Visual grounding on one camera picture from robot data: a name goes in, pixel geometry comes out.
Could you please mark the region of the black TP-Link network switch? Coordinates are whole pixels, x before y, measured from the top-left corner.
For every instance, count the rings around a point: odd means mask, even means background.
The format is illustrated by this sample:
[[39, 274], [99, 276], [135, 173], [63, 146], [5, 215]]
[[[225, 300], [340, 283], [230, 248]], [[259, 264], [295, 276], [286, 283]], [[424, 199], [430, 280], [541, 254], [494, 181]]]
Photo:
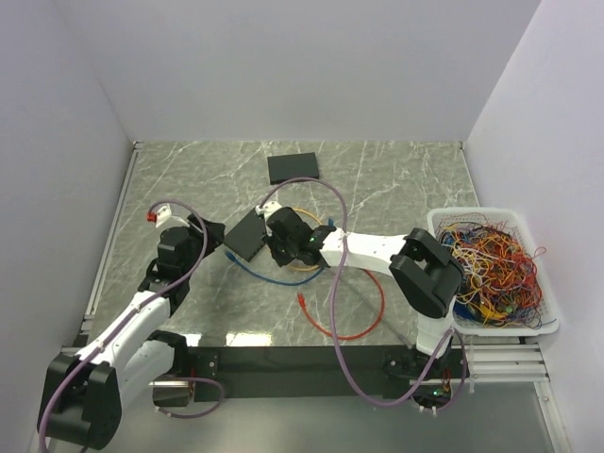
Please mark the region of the black TP-Link network switch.
[[224, 245], [241, 259], [251, 261], [265, 246], [265, 236], [264, 220], [252, 208], [227, 233]]

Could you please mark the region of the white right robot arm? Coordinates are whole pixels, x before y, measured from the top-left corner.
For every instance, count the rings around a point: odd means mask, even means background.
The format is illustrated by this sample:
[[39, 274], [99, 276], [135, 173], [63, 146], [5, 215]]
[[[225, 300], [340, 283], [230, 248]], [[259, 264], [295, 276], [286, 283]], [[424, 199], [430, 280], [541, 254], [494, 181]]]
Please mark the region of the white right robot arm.
[[448, 365], [447, 344], [452, 328], [452, 304], [461, 288], [463, 270], [426, 230], [407, 235], [379, 236], [346, 232], [335, 226], [310, 227], [294, 209], [278, 202], [255, 208], [265, 223], [273, 260], [285, 266], [298, 260], [308, 266], [351, 268], [392, 277], [417, 312], [415, 365], [427, 377]]

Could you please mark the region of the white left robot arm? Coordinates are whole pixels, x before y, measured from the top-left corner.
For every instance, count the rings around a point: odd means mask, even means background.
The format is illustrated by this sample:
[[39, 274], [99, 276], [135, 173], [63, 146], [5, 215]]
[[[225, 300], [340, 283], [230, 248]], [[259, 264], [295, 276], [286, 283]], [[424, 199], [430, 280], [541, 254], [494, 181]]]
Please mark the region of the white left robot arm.
[[193, 380], [186, 338], [160, 326], [184, 301], [201, 260], [223, 243], [225, 229], [193, 214], [164, 229], [125, 310], [74, 355], [60, 353], [50, 362], [37, 425], [41, 451], [49, 438], [100, 450], [149, 383], [161, 376]]

